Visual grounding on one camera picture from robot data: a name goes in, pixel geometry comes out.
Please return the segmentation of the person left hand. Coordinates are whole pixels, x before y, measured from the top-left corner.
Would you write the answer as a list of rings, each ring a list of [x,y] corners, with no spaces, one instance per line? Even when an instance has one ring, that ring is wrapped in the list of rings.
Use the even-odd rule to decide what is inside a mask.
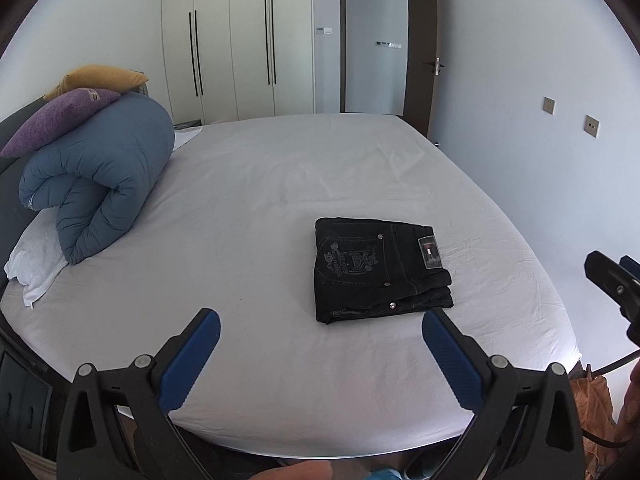
[[[250,480],[331,480],[332,465],[328,460],[306,460],[254,474]]]

